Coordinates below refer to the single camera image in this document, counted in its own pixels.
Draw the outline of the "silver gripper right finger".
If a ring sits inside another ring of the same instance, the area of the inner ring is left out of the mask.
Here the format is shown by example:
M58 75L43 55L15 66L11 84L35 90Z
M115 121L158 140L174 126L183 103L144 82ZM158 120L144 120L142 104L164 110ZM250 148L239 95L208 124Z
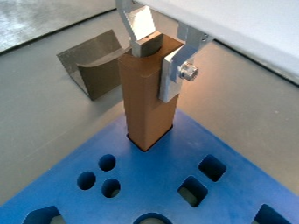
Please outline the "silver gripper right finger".
M198 51L212 41L212 36L179 24L178 38L184 41L182 47L163 58L163 72L159 98L168 102L182 90L183 80L194 81L199 75L199 68L192 64Z

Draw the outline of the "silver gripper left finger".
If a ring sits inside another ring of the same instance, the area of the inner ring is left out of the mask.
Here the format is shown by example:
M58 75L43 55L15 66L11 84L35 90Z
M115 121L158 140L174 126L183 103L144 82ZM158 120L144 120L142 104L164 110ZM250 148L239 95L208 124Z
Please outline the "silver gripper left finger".
M132 54L138 58L148 57L158 53L164 41L164 35L155 29L151 9L135 0L115 1L130 36Z

